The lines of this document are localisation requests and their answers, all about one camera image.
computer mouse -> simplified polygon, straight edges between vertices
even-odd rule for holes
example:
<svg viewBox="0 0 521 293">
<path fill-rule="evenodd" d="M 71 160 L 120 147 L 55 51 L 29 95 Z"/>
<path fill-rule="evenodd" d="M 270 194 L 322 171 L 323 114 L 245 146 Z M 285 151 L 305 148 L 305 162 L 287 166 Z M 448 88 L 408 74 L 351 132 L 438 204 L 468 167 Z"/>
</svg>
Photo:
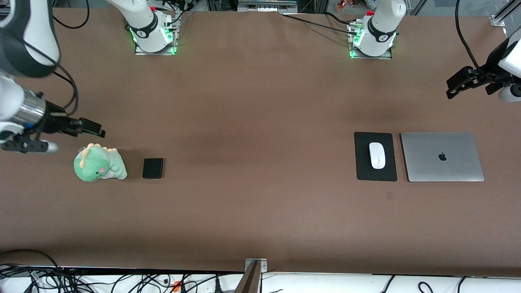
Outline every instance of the computer mouse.
<svg viewBox="0 0 521 293">
<path fill-rule="evenodd" d="M 386 153 L 383 151 L 381 143 L 372 142 L 369 144 L 369 157 L 374 169 L 382 169 L 386 166 Z"/>
</svg>

white robotic arm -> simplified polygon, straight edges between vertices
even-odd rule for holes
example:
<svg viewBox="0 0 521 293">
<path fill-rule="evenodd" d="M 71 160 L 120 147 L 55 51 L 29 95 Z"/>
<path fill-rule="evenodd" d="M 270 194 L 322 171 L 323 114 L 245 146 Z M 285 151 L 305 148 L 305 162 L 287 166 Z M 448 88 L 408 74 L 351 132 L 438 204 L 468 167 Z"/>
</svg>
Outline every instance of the white robotic arm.
<svg viewBox="0 0 521 293">
<path fill-rule="evenodd" d="M 134 39 L 146 52 L 172 42 L 171 17 L 152 11 L 146 0 L 108 0 L 125 16 Z M 101 125 L 70 118 L 63 107 L 16 84 L 13 76 L 42 78 L 54 72 L 60 49 L 53 26 L 51 0 L 11 0 L 10 14 L 0 21 L 0 145 L 17 152 L 56 152 L 40 134 L 88 132 L 105 137 Z"/>
<path fill-rule="evenodd" d="M 396 28 L 407 12 L 403 0 L 381 0 L 374 15 L 362 18 L 362 29 L 353 45 L 367 56 L 383 55 L 392 46 Z"/>
<path fill-rule="evenodd" d="M 484 86 L 487 94 L 499 91 L 503 102 L 521 101 L 521 28 L 504 40 L 479 68 L 465 66 L 447 80 L 449 99 L 459 93 Z"/>
</svg>

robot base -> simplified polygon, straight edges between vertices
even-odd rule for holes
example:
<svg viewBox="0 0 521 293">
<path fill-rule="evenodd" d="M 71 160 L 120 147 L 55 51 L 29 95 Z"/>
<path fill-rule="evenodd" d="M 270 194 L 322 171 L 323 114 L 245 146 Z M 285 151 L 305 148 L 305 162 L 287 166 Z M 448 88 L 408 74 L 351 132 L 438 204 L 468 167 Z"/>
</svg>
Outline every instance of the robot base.
<svg viewBox="0 0 521 293">
<path fill-rule="evenodd" d="M 352 27 L 351 25 L 347 25 L 348 31 L 353 31 L 353 32 L 359 33 L 359 31 L 360 31 L 360 28 L 359 28 L 360 22 L 359 21 L 361 21 L 361 19 L 357 19 L 356 25 L 354 27 Z M 368 55 L 362 53 L 362 51 L 360 51 L 360 49 L 358 47 L 353 45 L 354 40 L 355 40 L 356 37 L 357 37 L 356 35 L 351 35 L 351 34 L 348 37 L 348 41 L 349 41 L 349 57 L 351 59 L 378 59 L 378 60 L 390 60 L 390 59 L 392 59 L 391 48 L 387 49 L 387 51 L 383 55 L 377 56 L 377 57 L 368 56 Z"/>
<path fill-rule="evenodd" d="M 159 56 L 175 55 L 177 53 L 177 42 L 179 40 L 179 28 L 181 25 L 181 19 L 179 17 L 180 14 L 181 14 L 181 11 L 176 10 L 174 12 L 173 18 L 177 19 L 177 21 L 170 23 L 168 26 L 165 27 L 165 29 L 171 30 L 170 32 L 166 32 L 166 34 L 165 34 L 168 38 L 172 38 L 171 43 L 166 45 L 160 51 L 147 52 L 147 51 L 144 51 L 143 49 L 141 49 L 134 39 L 134 43 L 136 43 L 134 54 L 135 55 L 159 55 Z M 167 17 L 167 21 L 172 21 L 172 16 L 167 15 L 166 17 Z"/>
</svg>

silver cylinder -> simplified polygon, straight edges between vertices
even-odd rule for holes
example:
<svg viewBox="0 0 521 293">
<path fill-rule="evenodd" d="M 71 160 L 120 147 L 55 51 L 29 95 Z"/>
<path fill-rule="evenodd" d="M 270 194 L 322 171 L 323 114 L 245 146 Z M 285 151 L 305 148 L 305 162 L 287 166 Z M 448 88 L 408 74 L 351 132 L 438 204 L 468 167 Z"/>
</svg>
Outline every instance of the silver cylinder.
<svg viewBox="0 0 521 293">
<path fill-rule="evenodd" d="M 45 114 L 45 100 L 36 96 L 33 91 L 23 88 L 24 99 L 18 113 L 10 121 L 25 127 L 37 124 Z"/>
</svg>

metal post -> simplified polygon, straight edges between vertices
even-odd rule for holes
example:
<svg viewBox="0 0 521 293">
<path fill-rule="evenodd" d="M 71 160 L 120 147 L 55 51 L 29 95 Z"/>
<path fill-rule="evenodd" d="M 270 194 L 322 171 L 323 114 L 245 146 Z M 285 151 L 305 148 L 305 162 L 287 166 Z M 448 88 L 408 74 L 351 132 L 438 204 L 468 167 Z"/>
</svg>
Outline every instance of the metal post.
<svg viewBox="0 0 521 293">
<path fill-rule="evenodd" d="M 263 267 L 262 260 L 253 260 L 249 263 L 246 272 L 233 293 L 259 293 Z"/>
<path fill-rule="evenodd" d="M 493 27 L 504 27 L 504 20 L 509 17 L 519 6 L 521 5 L 521 0 L 510 0 L 506 3 L 495 15 L 490 17 L 490 23 Z"/>
</svg>

